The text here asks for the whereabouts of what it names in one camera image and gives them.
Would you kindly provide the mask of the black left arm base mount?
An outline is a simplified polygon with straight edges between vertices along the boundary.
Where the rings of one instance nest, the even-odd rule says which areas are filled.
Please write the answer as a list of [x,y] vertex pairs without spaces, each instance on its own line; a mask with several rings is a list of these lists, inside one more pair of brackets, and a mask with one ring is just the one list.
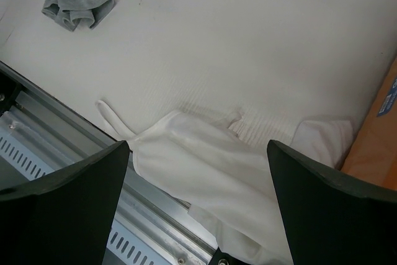
[[5,72],[0,74],[0,116],[10,110],[15,104],[17,96],[23,90],[23,86],[9,77]]

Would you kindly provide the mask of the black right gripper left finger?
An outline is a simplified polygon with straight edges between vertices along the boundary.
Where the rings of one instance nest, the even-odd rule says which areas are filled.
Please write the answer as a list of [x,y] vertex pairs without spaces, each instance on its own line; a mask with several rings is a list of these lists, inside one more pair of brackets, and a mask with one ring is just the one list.
[[102,264],[129,147],[1,190],[1,264]]

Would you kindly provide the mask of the white tank top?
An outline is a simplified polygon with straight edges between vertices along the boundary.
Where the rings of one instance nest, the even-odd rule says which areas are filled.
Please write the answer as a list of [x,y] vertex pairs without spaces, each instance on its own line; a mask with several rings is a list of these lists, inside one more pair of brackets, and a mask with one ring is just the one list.
[[175,110],[134,133],[106,102],[96,107],[106,130],[132,149],[135,172],[188,202],[222,252],[248,264],[292,263],[267,155],[230,129],[239,113],[210,124]]

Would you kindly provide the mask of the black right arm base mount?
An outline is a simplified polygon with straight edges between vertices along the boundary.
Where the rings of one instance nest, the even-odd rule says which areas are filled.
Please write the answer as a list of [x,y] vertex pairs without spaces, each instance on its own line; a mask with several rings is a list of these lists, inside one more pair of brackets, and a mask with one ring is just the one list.
[[219,248],[215,251],[208,265],[247,265],[246,263],[222,252]]

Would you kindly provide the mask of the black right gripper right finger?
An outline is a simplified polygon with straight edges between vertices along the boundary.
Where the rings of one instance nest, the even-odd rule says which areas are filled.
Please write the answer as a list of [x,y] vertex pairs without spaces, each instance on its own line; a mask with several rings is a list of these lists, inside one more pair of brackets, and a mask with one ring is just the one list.
[[294,264],[396,264],[396,191],[279,141],[267,156]]

